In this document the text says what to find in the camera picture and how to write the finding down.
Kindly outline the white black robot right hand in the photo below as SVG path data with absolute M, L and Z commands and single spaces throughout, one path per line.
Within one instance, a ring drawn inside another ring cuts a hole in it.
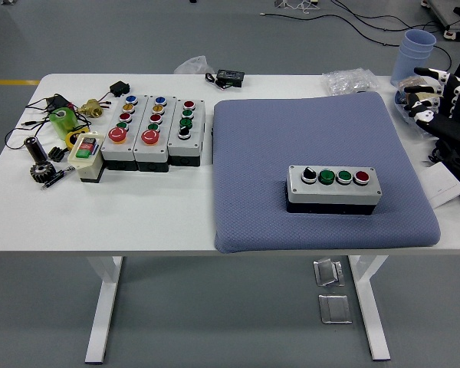
M 414 73 L 437 84 L 404 88 L 409 116 L 433 136 L 460 143 L 460 77 L 424 67 L 416 67 Z

